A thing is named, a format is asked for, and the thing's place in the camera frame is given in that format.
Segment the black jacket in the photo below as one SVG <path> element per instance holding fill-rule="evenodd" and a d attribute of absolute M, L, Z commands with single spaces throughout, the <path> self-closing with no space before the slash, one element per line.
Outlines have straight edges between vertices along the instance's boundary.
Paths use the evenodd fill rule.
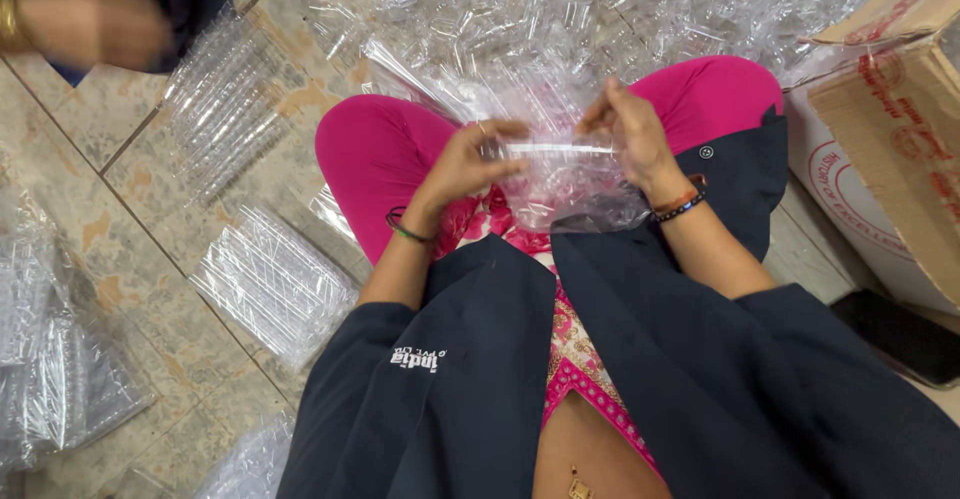
<path fill-rule="evenodd" d="M 765 122 L 678 156 L 758 259 L 786 186 L 786 123 Z M 655 224 L 552 243 L 674 497 L 960 496 L 960 429 L 798 284 L 731 301 L 678 272 Z M 431 267 L 421 311 L 355 309 L 310 374 L 278 499 L 529 498 L 554 285 L 490 235 Z M 403 367 L 403 347 L 443 356 Z"/>

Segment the pink floral kurta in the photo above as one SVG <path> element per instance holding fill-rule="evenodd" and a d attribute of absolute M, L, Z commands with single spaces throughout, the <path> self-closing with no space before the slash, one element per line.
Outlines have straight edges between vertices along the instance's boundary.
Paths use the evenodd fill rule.
<path fill-rule="evenodd" d="M 513 213 L 507 206 L 507 198 L 496 184 L 484 193 L 465 197 L 446 208 L 440 221 L 434 260 L 444 257 L 456 248 L 479 241 L 490 233 L 499 235 L 557 275 L 550 235 L 517 227 Z M 650 467 L 656 470 L 653 457 L 644 446 L 643 438 L 630 419 L 627 407 L 623 405 L 610 374 L 604 368 L 603 361 L 594 349 L 594 344 L 570 304 L 570 299 L 560 283 L 560 276 L 557 275 L 541 429 L 546 426 L 546 421 L 571 390 L 589 401 Z"/>

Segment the navy blue jacket sleeve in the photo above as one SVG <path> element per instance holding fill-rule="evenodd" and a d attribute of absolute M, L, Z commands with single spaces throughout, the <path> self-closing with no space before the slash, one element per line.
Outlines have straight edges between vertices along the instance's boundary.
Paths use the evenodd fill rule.
<path fill-rule="evenodd" d="M 736 301 L 793 365 L 847 497 L 957 497 L 960 428 L 798 284 Z"/>
<path fill-rule="evenodd" d="M 317 359 L 296 415 L 277 499 L 324 497 L 377 365 L 414 318 L 402 304 L 354 309 Z"/>

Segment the embroidered logo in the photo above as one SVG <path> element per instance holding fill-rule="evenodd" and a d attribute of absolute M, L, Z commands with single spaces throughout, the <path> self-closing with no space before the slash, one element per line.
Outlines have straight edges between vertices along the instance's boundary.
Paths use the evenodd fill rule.
<path fill-rule="evenodd" d="M 414 349 L 413 347 L 396 347 L 390 356 L 390 364 L 399 365 L 401 368 L 410 370 L 412 368 L 426 368 L 430 373 L 437 373 L 437 365 L 440 359 L 447 356 L 447 351 L 430 351 L 423 349 Z"/>

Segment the pink leggings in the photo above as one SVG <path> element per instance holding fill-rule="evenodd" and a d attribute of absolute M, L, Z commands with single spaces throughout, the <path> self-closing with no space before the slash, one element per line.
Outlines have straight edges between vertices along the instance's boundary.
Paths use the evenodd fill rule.
<path fill-rule="evenodd" d="M 675 155 L 759 127 L 771 105 L 784 112 L 777 79 L 732 56 L 677 63 L 629 89 L 654 105 Z M 420 105 L 375 94 L 349 97 L 319 122 L 319 168 L 374 265 L 390 240 L 384 216 L 409 202 L 456 129 Z"/>

